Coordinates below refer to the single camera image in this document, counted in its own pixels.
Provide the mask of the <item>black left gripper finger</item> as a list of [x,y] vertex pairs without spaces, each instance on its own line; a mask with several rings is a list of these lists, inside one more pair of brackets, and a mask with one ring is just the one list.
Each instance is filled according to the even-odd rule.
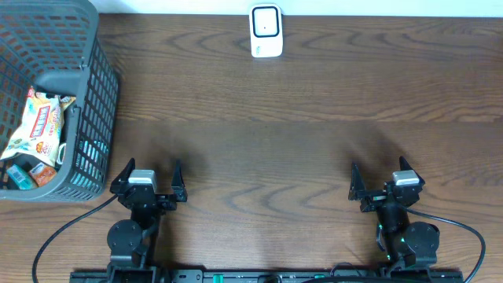
[[113,179],[111,187],[120,187],[128,183],[130,174],[135,169],[135,159],[131,158],[125,168]]
[[171,188],[176,195],[185,194],[185,183],[182,177],[182,164],[180,160],[176,160],[175,162],[173,177],[171,180]]

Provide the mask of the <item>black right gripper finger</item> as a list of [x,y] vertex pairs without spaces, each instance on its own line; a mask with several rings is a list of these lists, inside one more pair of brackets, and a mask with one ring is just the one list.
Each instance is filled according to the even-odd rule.
[[365,183],[356,163],[351,164],[351,184],[349,197],[362,197],[365,192]]
[[411,171],[413,169],[404,156],[400,156],[398,160],[401,171]]

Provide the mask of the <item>orange tissue pack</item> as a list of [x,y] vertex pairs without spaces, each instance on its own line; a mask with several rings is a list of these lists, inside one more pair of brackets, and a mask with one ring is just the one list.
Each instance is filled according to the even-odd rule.
[[33,178],[38,187],[40,187],[50,182],[56,176],[57,172],[53,167],[40,162],[34,166],[28,174]]

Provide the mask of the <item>yellow snack bag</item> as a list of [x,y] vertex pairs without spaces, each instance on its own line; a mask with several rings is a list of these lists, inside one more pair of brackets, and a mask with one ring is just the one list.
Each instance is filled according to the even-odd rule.
[[28,88],[20,126],[13,132],[1,160],[26,154],[54,167],[61,143],[64,111],[76,97],[38,92]]

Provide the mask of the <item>green tissue pack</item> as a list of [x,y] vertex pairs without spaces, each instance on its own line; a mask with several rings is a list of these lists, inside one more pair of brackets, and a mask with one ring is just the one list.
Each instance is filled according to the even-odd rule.
[[7,174],[20,190],[31,190],[38,187],[30,175],[16,164],[7,169]]

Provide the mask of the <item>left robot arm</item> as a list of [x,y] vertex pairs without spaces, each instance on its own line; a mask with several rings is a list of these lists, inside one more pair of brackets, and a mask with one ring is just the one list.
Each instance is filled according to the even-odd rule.
[[157,267],[153,256],[162,216],[188,198],[180,161],[175,163],[171,188],[171,194],[158,193],[155,171],[137,170],[134,159],[112,181],[110,192],[130,211],[130,218],[116,222],[108,232],[108,282],[171,281],[170,273]]

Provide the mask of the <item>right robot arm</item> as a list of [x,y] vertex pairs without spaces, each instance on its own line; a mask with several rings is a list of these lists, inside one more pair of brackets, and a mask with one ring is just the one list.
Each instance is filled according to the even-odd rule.
[[425,181],[405,157],[399,158],[399,165],[381,190],[366,189],[357,164],[351,165],[348,199],[360,201],[361,212],[377,214],[376,242],[389,260],[382,270],[386,277],[410,270],[427,271],[437,262],[439,247],[439,228],[427,222],[410,222],[406,210],[420,199]]

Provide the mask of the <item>dark grey plastic basket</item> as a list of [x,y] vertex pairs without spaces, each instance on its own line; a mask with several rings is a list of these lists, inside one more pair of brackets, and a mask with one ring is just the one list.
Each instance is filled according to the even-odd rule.
[[30,86],[68,95],[62,166],[45,186],[20,190],[1,163],[1,198],[79,202],[100,196],[108,171],[119,80],[97,37],[99,15],[89,1],[1,3],[1,147],[21,123]]

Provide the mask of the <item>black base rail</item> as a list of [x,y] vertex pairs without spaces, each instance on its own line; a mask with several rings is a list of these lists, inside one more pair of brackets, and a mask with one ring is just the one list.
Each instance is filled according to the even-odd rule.
[[337,282],[462,282],[457,271],[406,271],[386,277],[373,270],[334,271],[203,271],[203,270],[112,270],[76,271],[75,282],[163,282],[163,283],[337,283]]

